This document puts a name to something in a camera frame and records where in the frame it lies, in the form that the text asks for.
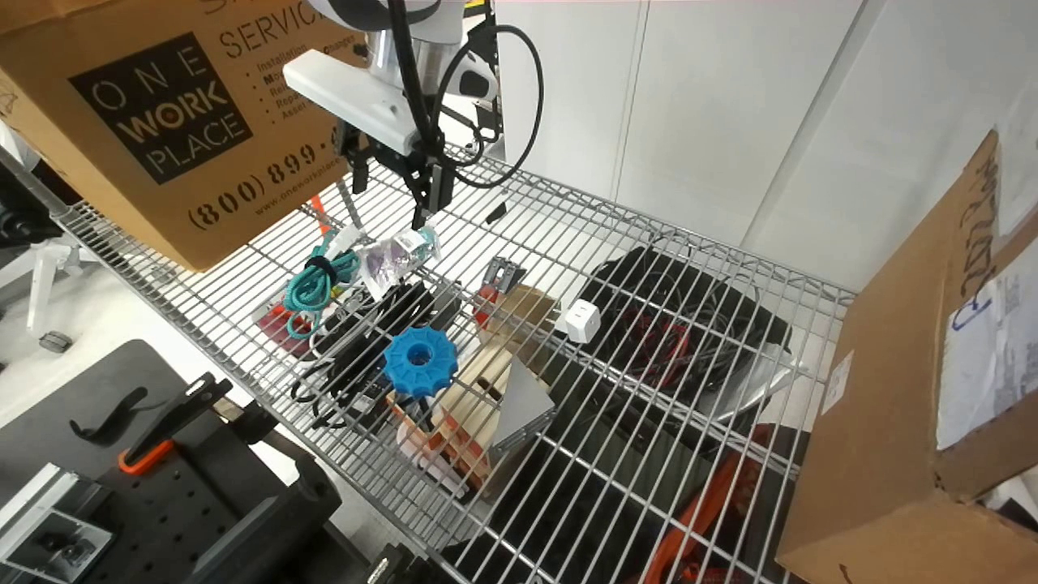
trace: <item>cardboard box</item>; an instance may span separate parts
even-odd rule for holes
[[[989,133],[847,315],[779,548],[811,584],[1038,581],[1035,532],[976,506],[1038,461],[1038,393],[937,448],[947,331],[983,311],[976,292],[1038,237],[1032,217],[993,250],[996,191],[999,136]]]
[[[3,0],[0,117],[114,224],[208,269],[344,172],[282,62],[360,42],[308,0]]]

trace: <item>red object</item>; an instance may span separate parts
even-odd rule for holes
[[[256,328],[298,360],[311,354],[311,324],[308,318],[289,311],[285,302],[272,302]]]
[[[321,230],[321,237],[328,237],[334,227],[331,227],[331,221],[328,221],[328,211],[324,211],[321,195],[311,198],[311,211],[318,214],[318,230]]]
[[[483,286],[483,289],[477,292],[474,321],[477,321],[480,331],[490,328],[490,311],[487,311],[487,305],[496,305],[496,298],[500,298],[500,289],[493,289],[493,286]]]
[[[152,451],[146,451],[136,464],[127,464],[127,451],[120,454],[120,470],[130,477],[146,477],[152,474],[169,454],[175,454],[172,441],[159,441]]]
[[[662,318],[655,308],[629,308],[623,321],[629,321],[629,341],[636,341],[626,373],[678,393],[701,334],[688,321]]]
[[[769,425],[753,432],[756,444],[766,444],[772,435]],[[743,454],[723,454],[714,480],[701,490],[701,496],[694,496],[684,513],[681,513],[681,526],[688,532],[697,532],[704,539],[710,539],[710,529],[717,522],[723,522],[727,513],[746,519],[746,506],[753,500],[753,490],[759,483],[759,464],[743,457]],[[730,568],[714,568],[714,565],[701,565],[704,561],[704,545],[697,539],[688,539],[684,529],[668,529],[668,535],[655,545],[652,558],[649,558],[649,571],[646,571],[646,584],[665,584],[675,561],[675,581],[678,584],[720,584],[720,581],[733,581],[743,584],[749,581],[746,574],[736,574]]]

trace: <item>wire shelf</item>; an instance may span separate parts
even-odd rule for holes
[[[373,240],[402,234],[412,217],[405,188],[383,169],[354,201]],[[324,208],[347,224],[334,188]],[[208,273],[172,266],[88,204],[68,208],[62,224],[457,581],[788,581],[772,555],[850,305],[830,282],[538,175],[519,172],[496,191],[457,188],[431,217],[438,253],[409,276],[412,305],[435,292],[461,302],[441,324],[461,350],[451,389],[409,406],[422,432],[444,428],[444,412],[464,425],[480,448],[457,461],[454,438],[454,451],[428,441],[431,451],[415,454],[386,406],[380,360],[360,363],[357,347],[324,354],[308,334],[295,357],[285,337],[260,328],[321,243],[305,211]],[[607,279],[607,266],[636,250],[652,253]],[[493,256],[525,269],[522,292],[535,308],[480,295]],[[616,347],[581,347],[545,324],[590,286],[620,308],[600,331]],[[415,324],[412,305],[386,321],[357,298],[347,286],[324,318],[373,341]],[[720,324],[733,315],[759,334]],[[779,386],[762,383],[736,409],[704,399],[746,386],[775,347]],[[506,396],[487,383],[506,386],[519,363],[545,383],[555,415],[490,457],[483,425],[500,425]]]

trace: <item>white paper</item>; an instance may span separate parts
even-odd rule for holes
[[[1002,415],[1038,386],[1038,247],[947,318],[937,451]]]
[[[999,237],[1038,208],[1038,88],[1025,88],[999,120]]]
[[[821,415],[827,415],[837,402],[843,402],[850,363],[853,363],[853,350],[834,367],[830,383],[824,389]]]

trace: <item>blue plastic part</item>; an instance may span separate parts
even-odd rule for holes
[[[409,328],[386,347],[383,360],[399,396],[425,399],[451,383],[457,347],[435,328]]]

